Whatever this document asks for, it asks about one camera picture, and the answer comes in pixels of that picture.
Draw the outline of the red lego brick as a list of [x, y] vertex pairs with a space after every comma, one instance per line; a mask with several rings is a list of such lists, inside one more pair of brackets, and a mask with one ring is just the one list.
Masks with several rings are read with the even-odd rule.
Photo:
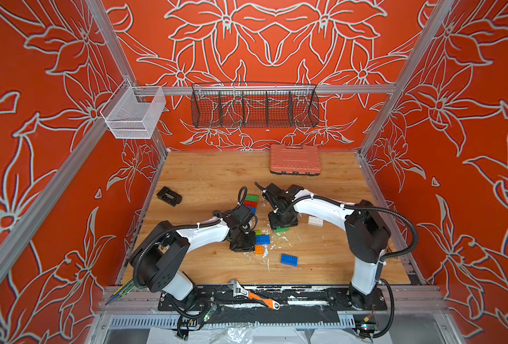
[[248, 201], [248, 200], [246, 200], [246, 201], [244, 202], [244, 204], [245, 204], [246, 206], [248, 206], [248, 207], [252, 207], [252, 208], [256, 208], [256, 207], [258, 206], [258, 203], [257, 203], [257, 202], [254, 202], [254, 201]]

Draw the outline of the dark green lego brick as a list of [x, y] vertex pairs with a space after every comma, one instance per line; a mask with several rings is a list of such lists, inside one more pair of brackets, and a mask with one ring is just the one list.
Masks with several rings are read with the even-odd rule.
[[258, 202], [259, 201], [259, 196], [253, 195], [253, 194], [248, 194], [246, 196], [245, 200], [249, 201], [249, 202]]

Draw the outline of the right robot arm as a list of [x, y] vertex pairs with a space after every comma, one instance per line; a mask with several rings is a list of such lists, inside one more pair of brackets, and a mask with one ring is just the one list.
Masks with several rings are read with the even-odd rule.
[[[390, 296], [390, 315], [386, 326], [379, 331], [375, 320], [365, 318], [356, 323], [354, 333], [370, 341], [387, 334], [394, 320], [395, 303], [391, 285], [381, 278], [381, 274], [388, 259], [407, 255], [416, 248], [419, 236], [412, 222], [397, 212], [374, 206], [366, 200], [358, 204], [339, 202], [297, 185], [288, 189], [273, 183], [266, 187], [257, 183], [256, 186], [273, 209], [268, 214], [272, 230], [297, 226], [301, 214], [314, 216], [344, 230], [349, 250], [354, 255], [354, 274], [346, 290], [334, 288], [327, 291], [327, 302], [332, 308], [339, 306], [373, 311], [374, 302], [380, 296], [377, 285], [384, 285]], [[409, 228], [412, 241], [406, 248], [386, 252], [391, 230], [381, 213], [400, 219]]]

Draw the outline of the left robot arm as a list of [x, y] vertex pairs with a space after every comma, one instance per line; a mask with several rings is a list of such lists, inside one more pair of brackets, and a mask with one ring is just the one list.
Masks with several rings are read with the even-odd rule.
[[201, 297], [197, 285], [179, 268], [187, 254], [214, 243], [228, 242], [233, 252], [255, 250], [255, 225], [251, 222], [258, 219], [246, 205], [247, 196], [244, 186], [234, 208], [215, 211], [205, 222], [177, 226], [159, 222], [129, 259], [135, 288], [164, 293], [165, 300], [183, 318], [204, 318], [212, 301]]

